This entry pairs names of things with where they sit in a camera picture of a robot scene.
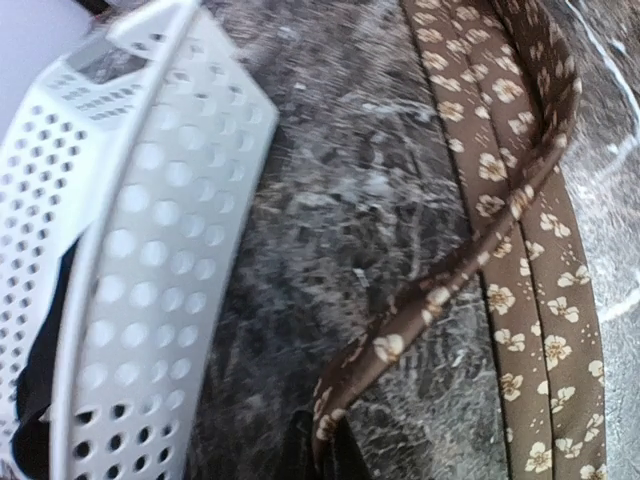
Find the bag strap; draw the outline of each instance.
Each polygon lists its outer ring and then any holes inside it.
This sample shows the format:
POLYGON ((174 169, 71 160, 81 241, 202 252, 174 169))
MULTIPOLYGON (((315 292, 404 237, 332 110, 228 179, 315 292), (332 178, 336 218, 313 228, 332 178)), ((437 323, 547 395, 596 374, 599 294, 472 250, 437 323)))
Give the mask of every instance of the bag strap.
POLYGON ((600 474, 604 433, 592 440, 603 430, 602 351, 584 253, 557 168, 581 93, 568 44, 536 0, 405 0, 404 7, 474 236, 470 247, 455 252, 460 260, 453 268, 413 282, 418 293, 393 302, 321 376, 314 392, 316 467, 347 409, 482 272, 511 477, 582 478, 587 466, 600 474), (530 96, 523 67, 537 86, 530 96), (551 254, 536 260, 542 244, 551 254), (585 336, 590 344, 583 350, 585 336), (564 409, 574 395, 572 408, 564 409))

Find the brown floral fabric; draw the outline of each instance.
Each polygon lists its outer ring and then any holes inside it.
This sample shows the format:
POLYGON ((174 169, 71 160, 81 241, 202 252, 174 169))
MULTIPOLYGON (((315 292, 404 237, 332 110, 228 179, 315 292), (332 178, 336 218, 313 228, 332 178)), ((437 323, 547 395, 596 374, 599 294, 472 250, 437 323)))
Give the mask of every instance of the brown floral fabric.
POLYGON ((347 408, 481 272, 511 477, 606 478, 590 277, 557 163, 581 93, 537 0, 405 0, 473 230, 331 362, 314 392, 316 463, 347 408))

